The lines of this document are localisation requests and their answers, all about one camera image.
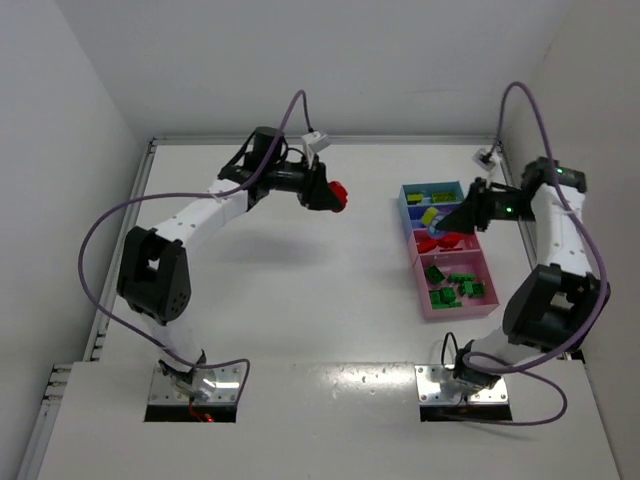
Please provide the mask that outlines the yellow-green lego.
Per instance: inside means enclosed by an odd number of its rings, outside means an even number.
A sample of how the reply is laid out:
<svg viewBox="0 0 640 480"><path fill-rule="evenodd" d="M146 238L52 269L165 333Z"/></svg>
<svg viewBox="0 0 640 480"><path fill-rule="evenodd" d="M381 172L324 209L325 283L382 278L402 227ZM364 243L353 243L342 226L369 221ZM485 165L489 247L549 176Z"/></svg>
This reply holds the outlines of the yellow-green lego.
<svg viewBox="0 0 640 480"><path fill-rule="evenodd" d="M431 201L434 204L439 203L451 203L457 200L457 195L454 192L438 192L433 193L431 196Z"/></svg>

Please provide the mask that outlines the large green plate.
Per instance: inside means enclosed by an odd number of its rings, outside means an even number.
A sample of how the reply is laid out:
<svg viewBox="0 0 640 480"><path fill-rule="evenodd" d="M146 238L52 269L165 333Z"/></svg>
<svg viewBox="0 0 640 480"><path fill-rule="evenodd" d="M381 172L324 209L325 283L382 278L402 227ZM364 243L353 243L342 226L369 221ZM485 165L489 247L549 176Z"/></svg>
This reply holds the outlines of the large green plate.
<svg viewBox="0 0 640 480"><path fill-rule="evenodd" d="M429 292L429 299L434 310L460 308L462 302L452 294L448 287Z"/></svg>

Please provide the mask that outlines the yellow-green brick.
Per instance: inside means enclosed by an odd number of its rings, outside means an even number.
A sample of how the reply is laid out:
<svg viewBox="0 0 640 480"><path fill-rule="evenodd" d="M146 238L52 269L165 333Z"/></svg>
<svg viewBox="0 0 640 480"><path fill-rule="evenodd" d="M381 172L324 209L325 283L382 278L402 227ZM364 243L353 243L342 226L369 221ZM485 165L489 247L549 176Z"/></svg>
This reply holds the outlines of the yellow-green brick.
<svg viewBox="0 0 640 480"><path fill-rule="evenodd" d="M439 210L437 208L429 207L423 213L422 217L420 218L420 222L425 227L429 227L438 215L439 215Z"/></svg>
<svg viewBox="0 0 640 480"><path fill-rule="evenodd" d="M423 199L422 193L413 193L407 195L407 204L408 205L416 205L420 204Z"/></svg>

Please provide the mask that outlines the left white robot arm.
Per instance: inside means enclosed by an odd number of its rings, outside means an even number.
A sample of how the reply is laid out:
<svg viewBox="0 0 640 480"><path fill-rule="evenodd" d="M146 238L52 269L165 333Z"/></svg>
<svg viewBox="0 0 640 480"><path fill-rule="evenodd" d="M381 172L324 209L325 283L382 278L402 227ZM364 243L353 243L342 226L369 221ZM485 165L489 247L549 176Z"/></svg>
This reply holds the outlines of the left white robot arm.
<svg viewBox="0 0 640 480"><path fill-rule="evenodd" d="M328 145L325 133L307 133L299 161L290 162L283 135L275 128L258 127L203 197L152 228L136 226L127 233L116 291L159 342L161 371L177 388L194 393L203 383L207 361L187 315L190 259L217 231L271 191L293 193L311 211L342 211L346 189L328 181L319 159Z"/></svg>

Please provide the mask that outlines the red square lego brick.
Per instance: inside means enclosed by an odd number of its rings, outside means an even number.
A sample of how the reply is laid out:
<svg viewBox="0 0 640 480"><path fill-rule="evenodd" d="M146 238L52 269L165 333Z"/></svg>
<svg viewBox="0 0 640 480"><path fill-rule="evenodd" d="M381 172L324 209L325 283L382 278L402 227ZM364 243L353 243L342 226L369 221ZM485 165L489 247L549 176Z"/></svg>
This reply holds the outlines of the red square lego brick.
<svg viewBox="0 0 640 480"><path fill-rule="evenodd" d="M424 240L416 245L419 254L428 253L438 247L438 241L434 239Z"/></svg>

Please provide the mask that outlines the red round lego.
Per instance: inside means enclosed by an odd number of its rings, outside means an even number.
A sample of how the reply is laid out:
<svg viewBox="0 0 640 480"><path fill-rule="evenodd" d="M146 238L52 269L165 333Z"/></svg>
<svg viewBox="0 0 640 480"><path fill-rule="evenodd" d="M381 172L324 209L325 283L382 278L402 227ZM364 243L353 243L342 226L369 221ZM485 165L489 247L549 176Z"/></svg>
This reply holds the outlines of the red round lego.
<svg viewBox="0 0 640 480"><path fill-rule="evenodd" d="M442 249L453 249L453 248L456 248L463 239L464 237L462 235L449 234L444 237L441 237L438 240L438 245Z"/></svg>
<svg viewBox="0 0 640 480"><path fill-rule="evenodd" d="M329 184L329 189L333 193L336 198L336 203L332 208L334 213L342 212L348 203L348 192L346 188L339 181L331 181Z"/></svg>

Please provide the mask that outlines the green base plate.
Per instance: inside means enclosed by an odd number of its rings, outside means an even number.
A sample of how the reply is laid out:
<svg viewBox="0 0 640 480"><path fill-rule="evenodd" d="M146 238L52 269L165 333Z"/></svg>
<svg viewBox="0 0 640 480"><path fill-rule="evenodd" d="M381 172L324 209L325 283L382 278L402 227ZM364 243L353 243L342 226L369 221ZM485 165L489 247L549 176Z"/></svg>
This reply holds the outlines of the green base plate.
<svg viewBox="0 0 640 480"><path fill-rule="evenodd" d="M448 286L448 288L456 297L473 298L475 296L474 283L471 281L452 283Z"/></svg>

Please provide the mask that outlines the purple paw lego piece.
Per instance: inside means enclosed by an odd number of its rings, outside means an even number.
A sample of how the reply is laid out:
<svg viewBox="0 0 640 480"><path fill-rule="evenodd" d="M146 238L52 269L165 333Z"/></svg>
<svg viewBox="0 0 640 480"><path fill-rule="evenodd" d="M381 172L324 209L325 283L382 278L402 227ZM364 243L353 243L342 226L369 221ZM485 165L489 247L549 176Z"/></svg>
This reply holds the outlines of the purple paw lego piece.
<svg viewBox="0 0 640 480"><path fill-rule="evenodd" d="M441 238L447 234L446 230L441 230L438 224L444 219L444 216L436 216L427 226L427 230L430 236L433 238Z"/></svg>

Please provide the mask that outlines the green lego plate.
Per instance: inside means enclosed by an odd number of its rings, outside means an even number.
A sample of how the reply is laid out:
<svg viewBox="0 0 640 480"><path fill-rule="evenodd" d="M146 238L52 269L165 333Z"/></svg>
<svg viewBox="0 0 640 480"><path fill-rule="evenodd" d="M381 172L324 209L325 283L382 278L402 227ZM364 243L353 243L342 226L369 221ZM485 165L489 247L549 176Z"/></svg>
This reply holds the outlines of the green lego plate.
<svg viewBox="0 0 640 480"><path fill-rule="evenodd" d="M474 274L453 273L448 276L447 281L449 283L456 283L456 284L461 284L464 282L475 282L476 276Z"/></svg>

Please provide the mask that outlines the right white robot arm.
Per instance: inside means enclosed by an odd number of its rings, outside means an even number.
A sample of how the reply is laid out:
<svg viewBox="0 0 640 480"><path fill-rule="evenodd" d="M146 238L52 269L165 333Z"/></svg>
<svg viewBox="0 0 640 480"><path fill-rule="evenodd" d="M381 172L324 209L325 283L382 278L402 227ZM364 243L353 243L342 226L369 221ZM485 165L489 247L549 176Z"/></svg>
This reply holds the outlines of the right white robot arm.
<svg viewBox="0 0 640 480"><path fill-rule="evenodd" d="M609 284L592 272L579 231L586 192L583 172L540 157L525 167L519 187L476 178L437 224L446 232L474 233L493 220L523 220L536 230L536 266L507 302L501 326L457 353L457 382L477 391L529 361L580 347L610 297Z"/></svg>

